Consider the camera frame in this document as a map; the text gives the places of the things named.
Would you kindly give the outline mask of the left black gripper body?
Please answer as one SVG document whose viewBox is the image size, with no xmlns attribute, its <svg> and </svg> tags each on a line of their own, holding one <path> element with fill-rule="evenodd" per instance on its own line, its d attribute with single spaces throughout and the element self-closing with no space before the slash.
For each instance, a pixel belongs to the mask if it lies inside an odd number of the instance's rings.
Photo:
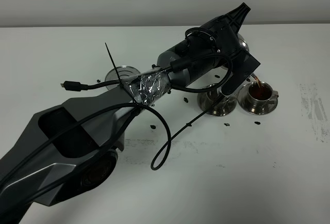
<svg viewBox="0 0 330 224">
<path fill-rule="evenodd" d="M 233 60 L 234 64 L 241 64 L 241 47 L 237 33 L 241 27 L 241 16 L 238 14 L 225 14 L 214 18 L 200 27 L 193 27 L 185 32 L 186 40 L 189 37 L 206 35 L 206 40 L 215 46 L 222 54 Z"/>
</svg>

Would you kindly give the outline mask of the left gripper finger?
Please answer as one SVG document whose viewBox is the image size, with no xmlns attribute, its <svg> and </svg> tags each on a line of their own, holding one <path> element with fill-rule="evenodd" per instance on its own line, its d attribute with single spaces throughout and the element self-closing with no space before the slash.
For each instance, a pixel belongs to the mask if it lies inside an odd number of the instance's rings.
<svg viewBox="0 0 330 224">
<path fill-rule="evenodd" d="M 246 3 L 242 3 L 239 7 L 224 15 L 225 20 L 227 21 L 233 32 L 238 32 L 240 30 L 245 20 L 245 17 L 250 10 L 250 7 Z"/>
</svg>

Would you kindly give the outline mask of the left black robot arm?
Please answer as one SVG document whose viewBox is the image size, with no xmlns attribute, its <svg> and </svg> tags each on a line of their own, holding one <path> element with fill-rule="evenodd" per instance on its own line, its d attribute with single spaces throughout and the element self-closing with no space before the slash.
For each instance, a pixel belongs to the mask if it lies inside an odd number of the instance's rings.
<svg viewBox="0 0 330 224">
<path fill-rule="evenodd" d="M 64 82 L 70 91 L 111 89 L 32 116 L 1 158 L 1 223 L 19 223 L 34 202 L 51 206 L 101 185 L 117 164 L 130 123 L 144 110 L 164 122 L 152 105 L 171 90 L 231 95 L 259 66 L 238 39 L 249 11 L 243 3 L 188 29 L 145 73 L 95 85 Z"/>
</svg>

